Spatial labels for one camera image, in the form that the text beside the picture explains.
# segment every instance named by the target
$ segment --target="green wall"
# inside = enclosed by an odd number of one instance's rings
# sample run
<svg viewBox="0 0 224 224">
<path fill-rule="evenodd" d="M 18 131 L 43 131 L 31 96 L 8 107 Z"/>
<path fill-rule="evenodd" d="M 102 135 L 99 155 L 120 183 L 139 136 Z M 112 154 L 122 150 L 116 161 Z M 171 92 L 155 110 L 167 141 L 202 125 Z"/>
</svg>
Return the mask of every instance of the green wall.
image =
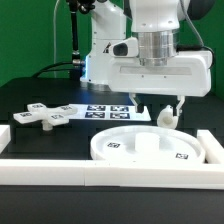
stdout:
<svg viewBox="0 0 224 224">
<path fill-rule="evenodd" d="M 0 85 L 15 77 L 29 77 L 53 63 L 53 11 L 56 0 L 0 0 Z M 212 69 L 213 91 L 224 99 L 224 1 L 217 0 L 212 11 L 195 22 L 207 46 L 216 52 Z M 81 55 L 90 50 L 90 16 L 79 15 Z M 196 43 L 186 23 L 181 26 L 181 43 Z M 57 17 L 58 61 L 71 59 L 70 14 L 61 0 Z"/>
</svg>

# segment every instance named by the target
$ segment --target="white border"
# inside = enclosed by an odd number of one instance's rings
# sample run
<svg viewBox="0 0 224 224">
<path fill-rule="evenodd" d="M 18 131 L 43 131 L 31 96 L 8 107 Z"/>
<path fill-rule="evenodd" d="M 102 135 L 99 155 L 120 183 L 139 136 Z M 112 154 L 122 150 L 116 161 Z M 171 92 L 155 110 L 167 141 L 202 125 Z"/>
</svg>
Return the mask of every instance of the white border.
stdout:
<svg viewBox="0 0 224 224">
<path fill-rule="evenodd" d="M 1 142 L 9 126 L 0 130 Z M 0 159 L 0 185 L 224 189 L 224 165 Z"/>
</svg>

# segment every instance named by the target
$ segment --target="black table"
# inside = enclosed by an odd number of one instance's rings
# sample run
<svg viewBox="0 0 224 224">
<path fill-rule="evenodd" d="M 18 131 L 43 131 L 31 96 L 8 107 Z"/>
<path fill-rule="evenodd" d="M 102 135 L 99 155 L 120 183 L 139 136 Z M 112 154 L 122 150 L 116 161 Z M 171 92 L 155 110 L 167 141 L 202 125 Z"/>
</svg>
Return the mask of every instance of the black table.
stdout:
<svg viewBox="0 0 224 224">
<path fill-rule="evenodd" d="M 14 79 L 0 88 L 0 122 L 10 124 L 12 141 L 0 159 L 91 159 L 91 138 L 122 125 L 156 125 L 159 112 L 176 97 L 140 95 L 151 122 L 71 120 L 42 131 L 41 123 L 21 125 L 13 113 L 26 105 L 131 105 L 127 94 L 82 89 L 68 79 Z M 209 129 L 224 144 L 224 103 L 213 94 L 187 98 L 178 130 L 196 136 Z M 224 192 L 120 187 L 0 186 L 0 223 L 224 223 Z"/>
</svg>

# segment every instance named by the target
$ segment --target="white circular tray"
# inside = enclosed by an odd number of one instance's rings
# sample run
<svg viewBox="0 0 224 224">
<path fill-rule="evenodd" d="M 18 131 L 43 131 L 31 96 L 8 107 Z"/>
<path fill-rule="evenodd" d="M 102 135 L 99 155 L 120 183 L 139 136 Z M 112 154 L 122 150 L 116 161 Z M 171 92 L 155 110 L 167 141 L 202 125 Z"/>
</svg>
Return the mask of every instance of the white circular tray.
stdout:
<svg viewBox="0 0 224 224">
<path fill-rule="evenodd" d="M 144 150 L 139 150 L 141 144 L 139 146 L 138 142 L 136 146 L 139 133 L 158 135 L 159 144 L 155 144 L 155 139 L 150 139 L 149 135 L 142 142 Z M 123 126 L 96 134 L 91 140 L 91 157 L 113 162 L 203 163 L 205 151 L 196 138 L 183 132 L 152 126 Z"/>
</svg>

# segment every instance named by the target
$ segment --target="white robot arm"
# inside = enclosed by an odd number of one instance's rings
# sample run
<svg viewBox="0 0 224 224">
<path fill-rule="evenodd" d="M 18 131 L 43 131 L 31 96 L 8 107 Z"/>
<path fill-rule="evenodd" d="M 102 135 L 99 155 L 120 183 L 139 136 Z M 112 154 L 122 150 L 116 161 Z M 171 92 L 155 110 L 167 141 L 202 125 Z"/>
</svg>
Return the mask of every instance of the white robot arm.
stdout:
<svg viewBox="0 0 224 224">
<path fill-rule="evenodd" d="M 192 1 L 124 0 L 132 17 L 128 39 L 122 10 L 107 0 L 91 1 L 96 6 L 92 11 L 93 46 L 81 82 L 129 93 L 138 112 L 142 111 L 138 93 L 176 95 L 180 101 L 176 115 L 167 106 L 158 117 L 159 126 L 176 128 L 185 96 L 204 96 L 211 88 L 212 53 L 203 46 L 197 51 L 177 47 L 179 21 L 185 19 Z"/>
<path fill-rule="evenodd" d="M 132 37 L 110 47 L 108 69 L 112 91 L 128 92 L 138 107 L 137 93 L 176 95 L 180 103 L 167 106 L 157 124 L 175 129 L 185 96 L 204 96 L 211 88 L 212 53 L 179 51 L 179 21 L 190 0 L 130 0 Z"/>
</svg>

